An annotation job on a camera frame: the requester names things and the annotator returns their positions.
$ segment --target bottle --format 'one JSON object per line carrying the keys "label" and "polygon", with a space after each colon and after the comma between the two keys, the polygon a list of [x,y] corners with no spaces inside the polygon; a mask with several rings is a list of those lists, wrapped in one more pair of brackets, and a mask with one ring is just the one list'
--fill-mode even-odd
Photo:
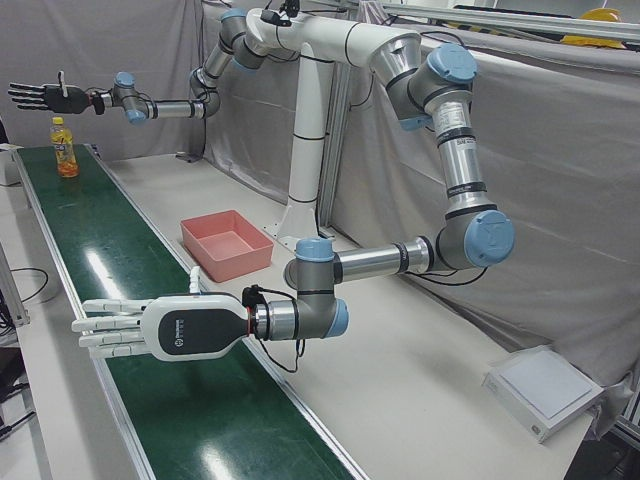
{"label": "bottle", "polygon": [[58,174],[63,178],[78,175],[78,163],[73,153],[73,136],[71,130],[64,126],[62,117],[53,117],[51,125],[51,143],[56,152]]}

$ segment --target logo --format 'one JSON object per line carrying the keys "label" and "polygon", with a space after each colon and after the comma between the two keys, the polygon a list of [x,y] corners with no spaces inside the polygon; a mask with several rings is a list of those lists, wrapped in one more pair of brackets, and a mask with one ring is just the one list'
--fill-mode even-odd
{"label": "logo", "polygon": [[176,320],[176,340],[175,342],[173,342],[173,344],[176,347],[182,347],[184,345],[184,320],[182,320],[181,318],[178,318]]}

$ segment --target robotic arm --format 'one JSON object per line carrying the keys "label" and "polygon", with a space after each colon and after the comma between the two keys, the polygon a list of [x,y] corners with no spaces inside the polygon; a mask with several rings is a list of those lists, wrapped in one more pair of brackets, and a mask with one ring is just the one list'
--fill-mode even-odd
{"label": "robotic arm", "polygon": [[194,100],[153,100],[136,89],[135,78],[128,72],[118,73],[109,91],[85,91],[66,85],[64,72],[59,72],[57,85],[10,83],[9,95],[22,110],[78,114],[93,106],[95,113],[102,115],[106,108],[122,107],[133,125],[141,125],[150,118],[209,118],[220,108],[217,82],[231,59],[235,56],[238,65],[252,70],[262,65],[269,52],[269,49],[247,41],[245,14],[241,10],[225,12],[220,21],[218,44],[204,64],[189,77]]}
{"label": "robotic arm", "polygon": [[200,294],[192,272],[188,295],[84,302],[87,313],[116,315],[77,319],[72,330],[86,332],[79,344],[94,358],[151,353],[169,362],[220,358],[249,335],[259,340],[335,337],[346,331],[349,314],[334,294],[333,258],[330,240],[298,242],[295,299],[267,302],[257,285],[244,290],[242,302],[227,293]]}
{"label": "robotic arm", "polygon": [[[285,269],[285,280],[297,292],[288,300],[267,302],[253,286],[245,289],[242,302],[228,294],[197,292],[155,300],[85,302],[87,312],[116,313],[73,323],[74,331],[87,333],[80,345],[89,347],[92,356],[151,353],[166,361],[199,360],[219,358],[249,335],[260,340],[337,336],[346,331],[349,316],[344,301],[335,297],[336,284],[404,272],[487,268],[511,253],[513,225],[488,199],[476,158],[469,120],[476,74],[471,54],[459,45],[443,44],[421,63],[415,32],[304,14],[293,17],[283,20],[276,12],[258,9],[246,17],[236,9],[225,13],[218,45],[191,74],[195,100],[151,100],[135,89],[133,76],[126,73],[116,76],[109,92],[86,94],[60,82],[12,84],[15,90],[10,93],[23,109],[80,113],[93,105],[100,114],[106,107],[120,106],[136,124],[147,118],[213,115],[220,104],[217,81],[226,66],[233,61],[255,70],[271,49],[302,52],[311,70],[336,61],[369,68],[385,87],[405,130],[433,122],[449,198],[445,227],[435,242],[421,236],[339,253],[329,240],[300,240],[296,258]],[[323,141],[298,137],[308,143]]]}

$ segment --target conveyor belt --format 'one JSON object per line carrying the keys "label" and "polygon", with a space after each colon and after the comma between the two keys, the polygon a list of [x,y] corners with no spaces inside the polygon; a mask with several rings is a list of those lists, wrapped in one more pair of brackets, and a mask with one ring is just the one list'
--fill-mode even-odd
{"label": "conveyor belt", "polygon": [[[19,155],[80,300],[186,291],[183,268],[84,146],[72,179],[51,148]],[[159,480],[352,478],[242,343],[220,360],[107,364]]]}

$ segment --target plastic tray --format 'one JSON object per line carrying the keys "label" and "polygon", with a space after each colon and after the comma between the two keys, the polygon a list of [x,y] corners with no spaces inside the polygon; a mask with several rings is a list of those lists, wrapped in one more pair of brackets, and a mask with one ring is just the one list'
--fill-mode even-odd
{"label": "plastic tray", "polygon": [[216,282],[271,264],[273,242],[235,210],[180,222],[184,246]]}

